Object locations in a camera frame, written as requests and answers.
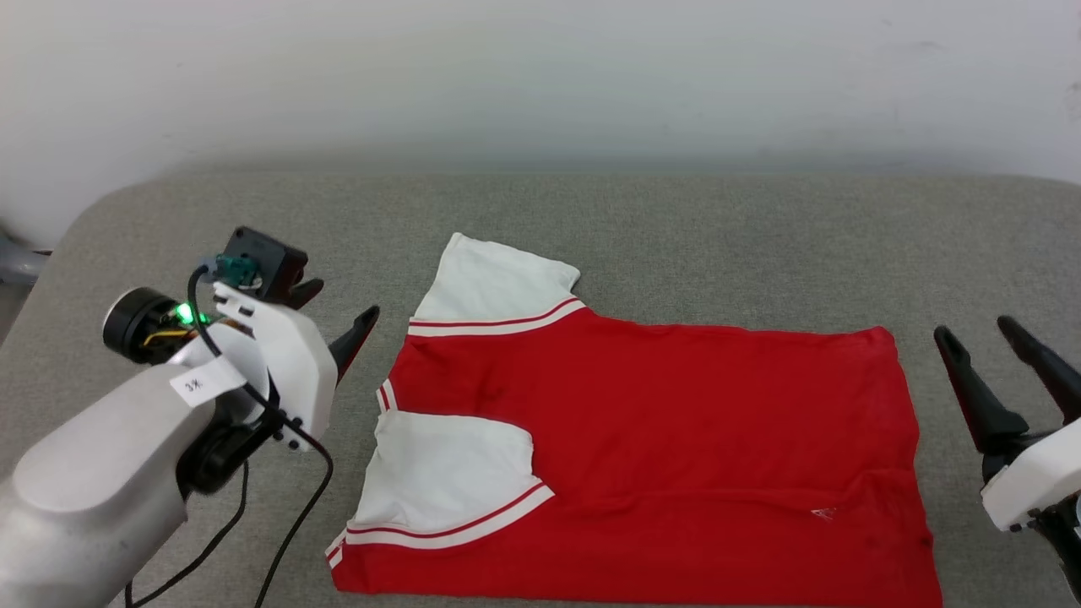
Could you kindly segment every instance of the gray table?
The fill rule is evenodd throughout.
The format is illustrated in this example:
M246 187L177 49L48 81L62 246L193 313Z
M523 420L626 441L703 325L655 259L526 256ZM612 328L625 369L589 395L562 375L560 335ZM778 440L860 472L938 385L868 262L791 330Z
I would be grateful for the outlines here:
M181 295L197 257L218 251L238 224L308 252L308 275L328 287L306 312L326 335L371 303L384 310L339 387L324 438L338 473L267 606L533 605L341 595L322 560L359 498L373 393L454 230L577 266L576 292L608 316L818 332L885 326L922 429L917 468L947 605L1071 605L1050 547L1031 532L999 533L983 513L979 458L931 331L949 325L1005 404L1033 427L1055 426L1057 410L1013 359L995 318L1017 315L1081 364L1077 186L1016 177L261 174L128 188L72 226L0 348L0 472L135 371L101 344L112 301L142 285ZM276 446L259 451L244 520L157 606L250 606L322 466ZM190 523L138 577L136 595L201 550L232 513L237 486L191 501Z

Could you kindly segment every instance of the red stripe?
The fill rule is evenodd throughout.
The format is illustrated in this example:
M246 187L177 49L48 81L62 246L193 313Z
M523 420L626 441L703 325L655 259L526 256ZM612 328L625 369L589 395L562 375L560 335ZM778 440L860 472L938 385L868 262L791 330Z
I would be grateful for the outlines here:
M481 517L480 519L477 519L475 521L470 521L469 524L466 524L465 526L458 526L457 528L454 528L453 530L448 530L445 532L436 532L433 534L417 534L417 533L414 533L414 532L405 532L403 530L398 530L398 529L395 529L395 528L368 528L366 530L355 530L355 529L349 528L349 527L346 527L346 531L348 531L350 533L353 533L353 534L363 534L365 532L395 532L395 533L402 534L402 536L405 536L405 537L413 537L414 539L435 539L435 538L439 538L439 537L445 537L445 536L450 536L450 534L454 534L454 533L461 532L463 530L468 530L469 528L472 528L473 526L477 526L478 524L483 524L484 521L488 521L489 519L495 517L496 515L503 513L504 511L507 511L508 508L510 508L510 507L515 506L516 504L522 502L523 500L525 500L526 498L529 498L530 494L532 494L533 492L537 491L538 489L540 489L543 487L544 487L544 483L542 481L542 483L537 484L536 486L533 486L532 488L530 488L529 490L526 490L524 494L518 497L517 499L515 499L513 501L511 501L510 503L508 503L507 506L504 506L503 508L501 508L498 511L493 511L492 513L485 515L484 517Z
M411 327L492 327L492 326L510 326L517 323L528 323L530 321L539 321L540 319L550 317L555 315L556 312L562 308L563 306L566 306L568 304L577 301L578 301L577 298L572 298L540 316L530 317L526 319L510 319L506 321L461 321L461 322L410 321L409 325Z

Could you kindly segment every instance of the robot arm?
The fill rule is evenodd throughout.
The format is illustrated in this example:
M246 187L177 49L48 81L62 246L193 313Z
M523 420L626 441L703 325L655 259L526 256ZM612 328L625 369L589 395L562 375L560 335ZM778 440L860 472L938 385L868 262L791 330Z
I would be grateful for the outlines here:
M328 346L296 309L322 287L299 283L306 261L238 228L213 264L222 317L209 341L189 303L147 288L118 301L106 344L152 367L40 440L0 484L0 606L105 606L185 521L191 492L218 490L268 439L306 451L302 435L322 436L378 308Z
M935 330L969 432L984 454L984 508L1000 530L1028 528L1045 538L1081 603L1081 374L1013 318L999 317L999 329L1055 399L1063 427L1029 433L1025 419L1003 407L972 369L969 352L953 333L945 327Z

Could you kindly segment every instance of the label sticker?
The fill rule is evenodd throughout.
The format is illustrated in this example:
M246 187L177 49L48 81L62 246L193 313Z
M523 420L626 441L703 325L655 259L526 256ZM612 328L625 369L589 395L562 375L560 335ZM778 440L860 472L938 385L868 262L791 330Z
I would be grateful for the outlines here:
M192 408L232 391L248 381L225 357L188 370L169 381L173 391Z

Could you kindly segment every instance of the white stripe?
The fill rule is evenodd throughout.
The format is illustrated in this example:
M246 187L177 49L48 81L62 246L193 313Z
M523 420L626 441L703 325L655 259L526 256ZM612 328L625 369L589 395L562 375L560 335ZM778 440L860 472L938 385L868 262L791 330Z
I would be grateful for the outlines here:
M504 511L491 519L485 519L476 526L466 528L459 532L454 532L453 534L418 539L416 537L408 537L405 534L383 530L359 533L346 530L345 542L346 544L395 544L409 548L446 548L450 546L457 546L459 544L482 539L506 528L528 515L534 508L544 504L553 495L556 494L552 493L548 486L542 486L536 490L533 490L532 494L525 497L525 499L507 511Z
M556 302L555 304L546 307L542 312L538 312L538 313L532 314L532 315L528 315L528 316L522 316L522 317L507 317L507 318L492 318L492 317L480 318L480 317L473 317L471 319L467 319L467 318L464 318L464 317L458 317L458 318L453 318L453 317L445 317L445 318L439 318L439 317L437 317L437 318L431 318L431 317L410 317L409 318L409 322L411 322L411 323L444 323L444 325L445 323L457 323L457 325L470 325L470 326L482 326L482 325L485 325L485 323L517 323L517 322L521 322L521 321L526 320L526 319L533 319L533 318L536 318L536 317L543 317L543 316L547 315L548 313L551 313L556 308L559 308L563 304L565 304L568 302L574 302L577 299L578 299L577 295L574 295L573 293L571 293L566 298L564 298L564 299L560 300L559 302Z
M498 326L450 326L450 327L437 327L437 326L410 326L410 335L424 335L424 336L439 336L439 335L503 335L507 333L519 333L523 331L530 331L537 328L542 328L551 325L563 317L574 313L575 310L580 310L585 308L586 305L580 300L575 300L570 304L564 305L562 308L556 310L551 315L537 319L535 321L519 321L519 322L508 322L507 325Z
M398 399L395 398L395 387L390 385L389 378L383 383L383 389L387 392L387 409L397 410Z
M379 402L379 411L387 411L387 402L383 399L383 391L375 389L375 400Z
M519 494L518 495L519 499L521 499L523 495L526 495L526 494L533 495L533 492L539 492L543 489L543 484L542 484L542 481L540 481L539 478L532 477L532 479L533 479L533 483L530 484L530 486L529 486L530 489L525 490L524 492L522 492L521 494ZM492 513L495 513L496 511L498 511L498 508L492 510L491 512L489 512L485 515L491 515ZM481 517L475 517L473 521L476 521L477 519L481 519L481 518L483 518L483 515ZM414 529L414 528L410 528L409 526L404 526L402 524L357 524L355 520L350 519L348 521L348 524L346 524L345 532L343 532L343 533L344 534L359 534L359 533L362 533L362 532L368 532L369 530L398 530L400 532L405 532L406 536L409 533L413 533L413 534L424 534L426 537L435 537L437 534L445 534L445 533L448 533L448 532L450 532L452 530L457 530L457 529L463 528L463 527L464 526L462 524L455 524L453 526L448 526L448 527L445 527L445 528L443 528L441 530L436 529L436 530L424 530L424 531L421 531L421 530L417 530L417 529Z
M346 530L342 530L342 533L338 534L336 539L334 539L334 542L331 543L331 546L326 547L326 551L323 552L323 554L330 557L331 553L333 553L334 550L337 548L339 544L342 544L342 541L345 540L345 533Z
M341 551L334 554L334 557L331 557L330 559L326 560L326 563L331 565L331 570L333 570L335 566L342 563L342 556L344 553L345 553L345 547L343 546Z

